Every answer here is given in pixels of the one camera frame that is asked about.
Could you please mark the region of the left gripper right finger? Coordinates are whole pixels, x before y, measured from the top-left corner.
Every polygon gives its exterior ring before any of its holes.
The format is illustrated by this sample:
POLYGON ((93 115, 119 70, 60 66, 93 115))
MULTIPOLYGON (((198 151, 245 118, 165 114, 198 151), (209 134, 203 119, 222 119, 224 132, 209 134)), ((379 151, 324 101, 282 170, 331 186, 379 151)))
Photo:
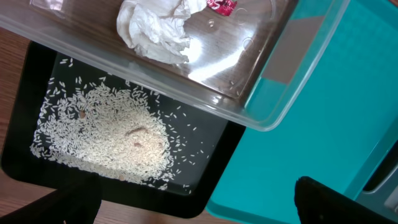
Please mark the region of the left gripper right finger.
POLYGON ((301 224, 395 224, 307 176, 295 183, 294 203, 301 224))

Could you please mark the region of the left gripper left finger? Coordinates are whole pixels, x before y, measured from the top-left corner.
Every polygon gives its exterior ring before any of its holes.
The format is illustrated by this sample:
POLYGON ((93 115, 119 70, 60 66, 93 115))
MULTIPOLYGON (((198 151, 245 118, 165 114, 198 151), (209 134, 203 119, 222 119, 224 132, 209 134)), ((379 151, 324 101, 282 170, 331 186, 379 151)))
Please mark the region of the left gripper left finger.
POLYGON ((91 174, 1 217, 1 224, 94 222, 102 201, 97 174, 91 174))

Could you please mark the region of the white rice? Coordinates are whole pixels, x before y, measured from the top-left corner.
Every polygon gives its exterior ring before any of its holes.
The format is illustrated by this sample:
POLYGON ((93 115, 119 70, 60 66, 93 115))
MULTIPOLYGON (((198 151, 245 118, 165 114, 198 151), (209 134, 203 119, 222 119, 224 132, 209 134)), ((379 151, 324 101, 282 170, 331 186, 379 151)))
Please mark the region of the white rice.
POLYGON ((152 112, 146 89, 125 81, 117 90, 104 83, 71 95, 54 88, 40 107, 31 153, 71 168, 133 184, 161 182, 161 190, 175 177, 167 120, 152 112))

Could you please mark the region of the white napkin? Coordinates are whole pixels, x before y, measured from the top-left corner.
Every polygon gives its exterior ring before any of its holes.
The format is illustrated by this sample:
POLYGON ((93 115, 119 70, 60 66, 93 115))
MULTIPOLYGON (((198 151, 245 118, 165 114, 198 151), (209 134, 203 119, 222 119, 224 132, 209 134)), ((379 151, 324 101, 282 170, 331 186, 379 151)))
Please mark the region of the white napkin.
POLYGON ((206 0, 124 0, 116 19, 117 33, 141 57, 166 63, 189 61, 184 24, 207 7, 206 0))

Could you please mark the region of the red foil wrapper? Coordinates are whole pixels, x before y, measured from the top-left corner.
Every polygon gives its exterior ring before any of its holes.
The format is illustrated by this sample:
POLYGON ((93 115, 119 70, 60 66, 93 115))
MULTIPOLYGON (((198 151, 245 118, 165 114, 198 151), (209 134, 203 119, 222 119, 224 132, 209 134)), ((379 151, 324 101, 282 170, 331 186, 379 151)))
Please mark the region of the red foil wrapper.
POLYGON ((206 0, 209 8, 222 16, 230 16, 237 6, 237 0, 206 0))

